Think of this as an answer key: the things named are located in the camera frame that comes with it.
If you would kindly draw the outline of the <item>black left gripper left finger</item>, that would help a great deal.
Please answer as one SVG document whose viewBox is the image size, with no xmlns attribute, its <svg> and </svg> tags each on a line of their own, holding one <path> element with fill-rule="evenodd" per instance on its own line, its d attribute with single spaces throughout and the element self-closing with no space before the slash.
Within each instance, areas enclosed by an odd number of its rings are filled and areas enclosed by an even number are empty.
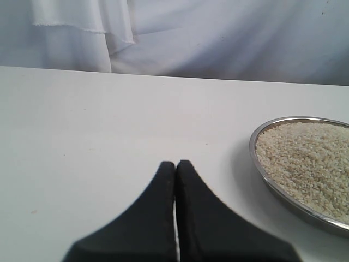
<svg viewBox="0 0 349 262">
<path fill-rule="evenodd" d="M 161 162 L 136 201 L 109 224 L 76 241 L 63 260 L 177 261 L 175 173 L 172 162 Z"/>
</svg>

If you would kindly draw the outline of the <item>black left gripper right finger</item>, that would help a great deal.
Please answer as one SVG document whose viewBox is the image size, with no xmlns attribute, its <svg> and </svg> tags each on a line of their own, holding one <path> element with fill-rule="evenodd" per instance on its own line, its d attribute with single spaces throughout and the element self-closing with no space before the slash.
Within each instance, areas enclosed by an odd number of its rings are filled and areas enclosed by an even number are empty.
<svg viewBox="0 0 349 262">
<path fill-rule="evenodd" d="M 177 165 L 176 218 L 181 261 L 300 261 L 291 244 L 228 208 L 188 160 Z"/>
</svg>

